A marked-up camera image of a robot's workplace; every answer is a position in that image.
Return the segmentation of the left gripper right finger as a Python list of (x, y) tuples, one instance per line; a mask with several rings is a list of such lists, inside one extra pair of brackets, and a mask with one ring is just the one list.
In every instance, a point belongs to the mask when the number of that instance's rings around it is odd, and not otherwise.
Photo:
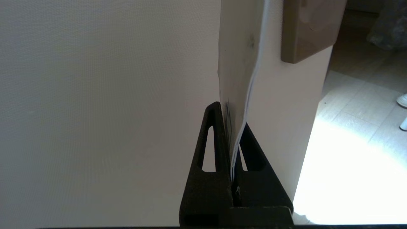
[(248, 124), (234, 168), (237, 225), (293, 225), (293, 203)]

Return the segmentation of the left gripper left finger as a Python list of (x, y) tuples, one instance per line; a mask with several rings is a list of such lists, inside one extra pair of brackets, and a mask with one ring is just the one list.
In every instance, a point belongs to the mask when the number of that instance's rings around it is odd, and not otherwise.
[[(213, 128), (215, 171), (203, 171), (209, 128)], [(181, 227), (229, 227), (233, 207), (228, 144), (221, 105), (205, 109), (195, 152), (179, 208)]]

